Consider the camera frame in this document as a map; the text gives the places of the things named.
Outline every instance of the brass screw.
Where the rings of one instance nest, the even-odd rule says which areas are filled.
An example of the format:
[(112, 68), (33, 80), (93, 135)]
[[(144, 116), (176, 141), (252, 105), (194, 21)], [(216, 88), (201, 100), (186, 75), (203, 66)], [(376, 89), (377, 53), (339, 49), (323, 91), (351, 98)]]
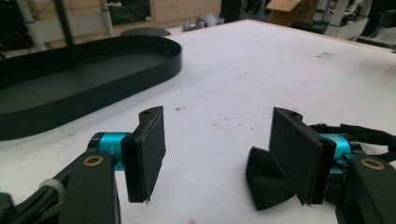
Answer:
[(103, 161), (103, 157), (101, 156), (91, 156), (85, 159), (85, 161), (82, 164), (84, 164), (85, 166), (95, 166), (102, 163), (102, 161)]
[(373, 170), (385, 170), (384, 164), (373, 159), (361, 159), (361, 163)]

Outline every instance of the table surface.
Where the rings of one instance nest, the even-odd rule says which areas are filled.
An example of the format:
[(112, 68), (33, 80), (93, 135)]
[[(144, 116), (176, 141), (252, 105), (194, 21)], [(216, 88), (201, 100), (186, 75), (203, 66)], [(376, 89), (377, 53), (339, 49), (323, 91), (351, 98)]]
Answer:
[(274, 106), (306, 124), (396, 133), (396, 55), (256, 21), (169, 38), (183, 47), (178, 76), (52, 131), (0, 142), (0, 191), (22, 202), (95, 133), (132, 132), (140, 111), (163, 105), (167, 152), (151, 202), (128, 203), (116, 174), (123, 223), (337, 223), (331, 204), (301, 206), (296, 197), (256, 211), (249, 150), (267, 148)]

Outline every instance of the black tray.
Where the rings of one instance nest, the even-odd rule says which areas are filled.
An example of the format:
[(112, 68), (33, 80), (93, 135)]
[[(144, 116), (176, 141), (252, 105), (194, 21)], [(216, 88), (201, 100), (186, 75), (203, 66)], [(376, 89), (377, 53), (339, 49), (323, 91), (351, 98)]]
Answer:
[(0, 140), (43, 133), (174, 77), (181, 46), (121, 36), (0, 61)]

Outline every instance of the black cable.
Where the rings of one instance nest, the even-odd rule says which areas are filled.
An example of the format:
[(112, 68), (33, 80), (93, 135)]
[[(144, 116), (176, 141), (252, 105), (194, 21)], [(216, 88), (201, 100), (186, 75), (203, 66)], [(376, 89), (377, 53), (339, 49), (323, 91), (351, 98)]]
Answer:
[(34, 201), (29, 208), (27, 208), (22, 214), (19, 214), (18, 218), (13, 224), (31, 224), (34, 223), (41, 217), (41, 214), (48, 208), (52, 207), (57, 203), (57, 191), (53, 188), (45, 188), (45, 193)]
[(32, 194), (28, 199), (18, 204), (15, 208), (18, 214), (26, 212), (29, 207), (31, 207), (39, 198), (41, 198), (46, 192), (48, 187), (38, 189), (34, 194)]

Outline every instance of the cardboard box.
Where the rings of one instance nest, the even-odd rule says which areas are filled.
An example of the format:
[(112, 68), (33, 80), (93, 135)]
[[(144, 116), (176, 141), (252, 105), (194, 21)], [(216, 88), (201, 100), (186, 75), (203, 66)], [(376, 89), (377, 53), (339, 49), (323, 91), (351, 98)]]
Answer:
[(317, 6), (318, 0), (272, 0), (269, 22), (289, 27), (297, 21), (312, 23)]
[(219, 14), (221, 0), (154, 0), (154, 6), (156, 22), (178, 21)]

